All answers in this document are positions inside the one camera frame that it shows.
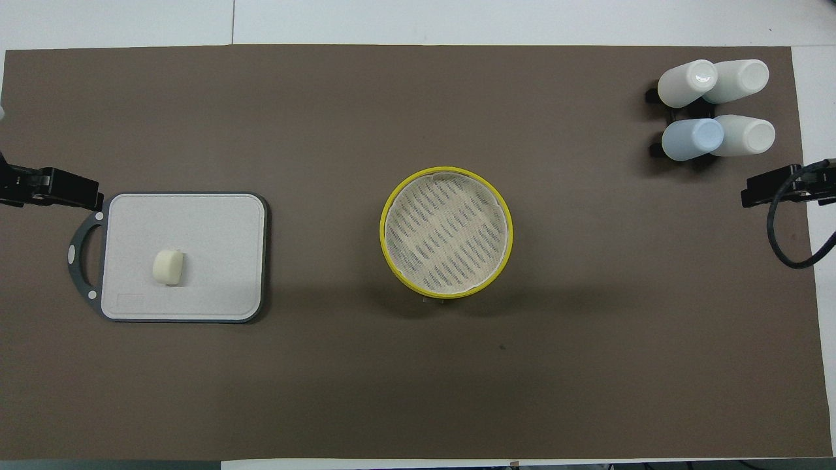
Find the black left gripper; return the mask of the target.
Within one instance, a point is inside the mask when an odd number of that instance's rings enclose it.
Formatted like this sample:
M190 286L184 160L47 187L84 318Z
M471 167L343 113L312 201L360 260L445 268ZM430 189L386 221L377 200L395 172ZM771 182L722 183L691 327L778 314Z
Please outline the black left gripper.
M25 205L43 206L36 199L36 189L46 202L75 206L87 210L101 210L104 196L99 182L57 168L30 168L9 164L3 153L1 159L1 203L23 208Z

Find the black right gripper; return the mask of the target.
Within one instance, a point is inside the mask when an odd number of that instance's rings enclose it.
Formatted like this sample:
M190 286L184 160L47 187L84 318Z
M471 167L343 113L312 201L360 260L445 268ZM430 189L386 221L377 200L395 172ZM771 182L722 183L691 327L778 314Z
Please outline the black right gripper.
M818 163L793 164L791 168L778 168L747 178L741 191L741 205L752 208L771 203L781 185L792 176L789 188L791 202L815 200L819 206L835 202L835 159Z

